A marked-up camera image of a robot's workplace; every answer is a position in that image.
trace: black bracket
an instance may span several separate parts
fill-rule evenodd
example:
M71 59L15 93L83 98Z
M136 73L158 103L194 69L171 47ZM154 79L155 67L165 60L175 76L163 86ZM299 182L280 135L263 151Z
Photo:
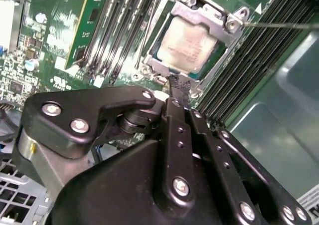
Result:
M27 99L21 127L28 136L57 154L77 159L86 155L91 146L121 137L122 130L116 123L121 114L150 109L155 102L152 93L139 86L39 93ZM57 105L61 114L45 114L42 107L49 103ZM75 119L86 121L89 130L85 133L72 130L70 124Z

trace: black mechanical arm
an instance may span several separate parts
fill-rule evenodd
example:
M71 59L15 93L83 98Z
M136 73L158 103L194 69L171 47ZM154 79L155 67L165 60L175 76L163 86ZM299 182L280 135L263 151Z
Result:
M166 102L138 86L28 98L12 156L55 200L47 225L310 225L231 133L190 109L188 85L169 81ZM135 133L146 139L89 167L92 148Z

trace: white label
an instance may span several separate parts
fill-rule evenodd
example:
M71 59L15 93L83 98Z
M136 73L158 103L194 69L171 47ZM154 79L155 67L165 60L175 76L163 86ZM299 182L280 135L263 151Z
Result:
M319 222L319 184L302 195L297 201L306 209L313 224Z

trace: metal wire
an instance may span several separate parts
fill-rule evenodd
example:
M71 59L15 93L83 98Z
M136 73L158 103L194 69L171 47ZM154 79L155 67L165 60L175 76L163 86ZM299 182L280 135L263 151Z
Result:
M264 27L264 28L288 28L288 29L319 29L319 23L259 23L259 22L246 22L245 27Z

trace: capacitor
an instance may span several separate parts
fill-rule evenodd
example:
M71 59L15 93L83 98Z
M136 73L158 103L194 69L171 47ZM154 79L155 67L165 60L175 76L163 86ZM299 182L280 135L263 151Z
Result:
M39 68L39 61L37 59L27 60L24 64L24 67L27 71L35 71Z

